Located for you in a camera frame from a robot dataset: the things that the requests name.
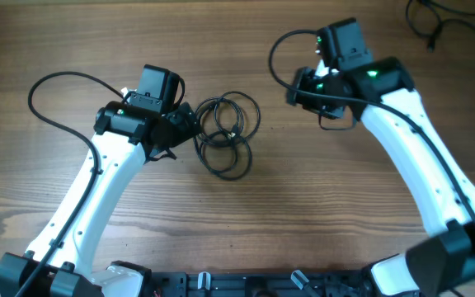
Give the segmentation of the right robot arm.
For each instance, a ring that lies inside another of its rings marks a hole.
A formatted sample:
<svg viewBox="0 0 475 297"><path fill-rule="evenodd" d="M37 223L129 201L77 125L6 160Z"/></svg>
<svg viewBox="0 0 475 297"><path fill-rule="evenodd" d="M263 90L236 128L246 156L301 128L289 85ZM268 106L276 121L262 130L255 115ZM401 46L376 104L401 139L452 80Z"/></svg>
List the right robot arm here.
<svg viewBox="0 0 475 297"><path fill-rule="evenodd" d="M354 18L314 31L321 60L297 71L287 101L339 120L352 114L383 146L411 192L427 239L358 271L324 277L328 296L437 296L475 279L475 186L431 124L394 58L376 60Z"/></svg>

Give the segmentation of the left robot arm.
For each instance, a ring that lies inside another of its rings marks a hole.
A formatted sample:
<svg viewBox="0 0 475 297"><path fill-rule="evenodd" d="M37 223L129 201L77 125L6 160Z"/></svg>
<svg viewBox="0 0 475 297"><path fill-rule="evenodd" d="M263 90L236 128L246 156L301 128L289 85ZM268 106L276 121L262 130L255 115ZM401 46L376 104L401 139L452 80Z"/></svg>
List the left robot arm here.
<svg viewBox="0 0 475 297"><path fill-rule="evenodd" d="M143 165L174 158L172 148L200 132L199 121L182 98L184 80L145 65L139 85L102 107L94 135L73 184L41 233L23 255L0 260L2 296L158 296L150 269L112 262L94 272L103 231L125 188Z"/></svg>

